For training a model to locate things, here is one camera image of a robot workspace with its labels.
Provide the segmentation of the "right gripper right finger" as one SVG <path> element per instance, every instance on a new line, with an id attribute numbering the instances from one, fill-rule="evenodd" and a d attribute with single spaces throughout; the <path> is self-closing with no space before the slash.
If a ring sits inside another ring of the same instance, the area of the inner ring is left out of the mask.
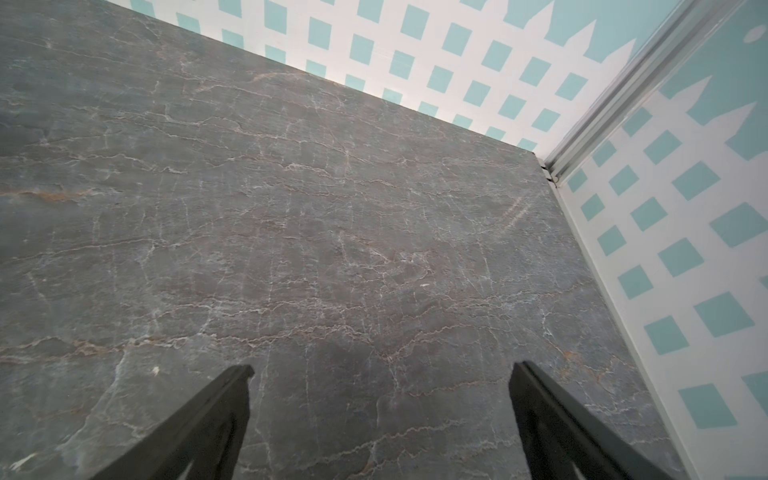
<path id="1" fill-rule="evenodd" d="M 508 389 L 533 479 L 668 479 L 532 361 Z"/>

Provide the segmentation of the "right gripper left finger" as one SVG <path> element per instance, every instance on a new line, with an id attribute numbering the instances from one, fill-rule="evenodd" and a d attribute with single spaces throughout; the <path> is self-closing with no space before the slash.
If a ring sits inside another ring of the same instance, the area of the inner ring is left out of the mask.
<path id="1" fill-rule="evenodd" d="M 227 368 L 96 479 L 231 479 L 250 418 L 249 365 Z"/>

